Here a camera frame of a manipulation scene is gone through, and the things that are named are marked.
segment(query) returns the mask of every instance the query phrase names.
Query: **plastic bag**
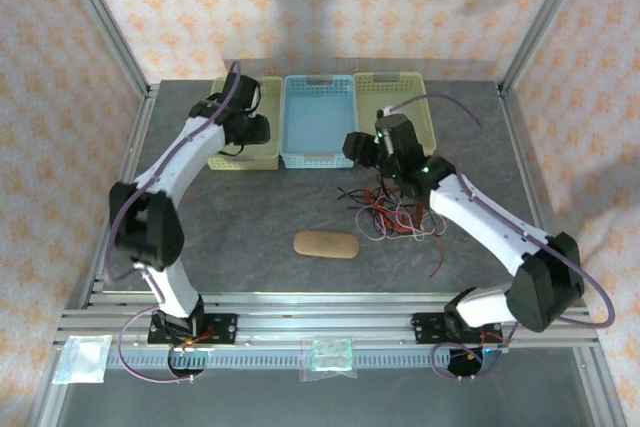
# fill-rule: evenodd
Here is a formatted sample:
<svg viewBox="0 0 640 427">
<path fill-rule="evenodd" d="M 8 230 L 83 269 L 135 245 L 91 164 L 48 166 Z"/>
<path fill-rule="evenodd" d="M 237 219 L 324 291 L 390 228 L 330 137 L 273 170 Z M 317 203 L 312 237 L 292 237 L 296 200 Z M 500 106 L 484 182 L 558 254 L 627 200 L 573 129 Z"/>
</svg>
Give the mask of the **plastic bag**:
<svg viewBox="0 0 640 427">
<path fill-rule="evenodd" d="M 102 383 L 111 335 L 70 335 L 60 352 L 54 384 Z"/>
<path fill-rule="evenodd" d="M 304 339 L 300 352 L 300 381 L 309 382 L 343 375 L 355 379 L 353 339 L 316 337 Z"/>
</svg>

